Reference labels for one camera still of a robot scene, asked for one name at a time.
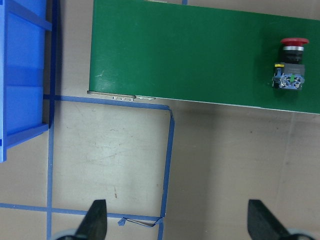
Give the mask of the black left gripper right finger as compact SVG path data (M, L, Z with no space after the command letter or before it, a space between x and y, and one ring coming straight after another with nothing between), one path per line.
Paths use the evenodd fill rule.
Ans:
M248 201L247 231L252 240L282 240L291 235L258 199Z

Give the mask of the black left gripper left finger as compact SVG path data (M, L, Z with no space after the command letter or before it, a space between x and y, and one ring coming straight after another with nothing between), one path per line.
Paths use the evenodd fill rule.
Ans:
M75 240L104 240L107 235L107 205L105 199L94 200L76 230Z

